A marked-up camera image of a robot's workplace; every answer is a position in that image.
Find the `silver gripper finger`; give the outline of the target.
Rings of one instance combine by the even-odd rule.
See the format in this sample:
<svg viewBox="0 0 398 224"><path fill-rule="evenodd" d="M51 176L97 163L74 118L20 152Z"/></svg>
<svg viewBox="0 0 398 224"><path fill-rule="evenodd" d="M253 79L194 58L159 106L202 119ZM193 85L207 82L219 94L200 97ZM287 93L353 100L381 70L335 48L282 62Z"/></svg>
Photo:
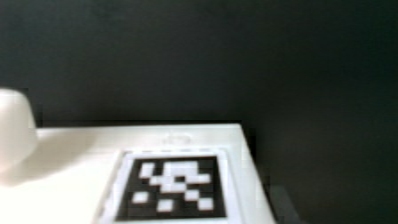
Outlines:
<svg viewBox="0 0 398 224"><path fill-rule="evenodd" d="M26 94L0 88L0 173L22 163L38 148L38 129Z"/></svg>

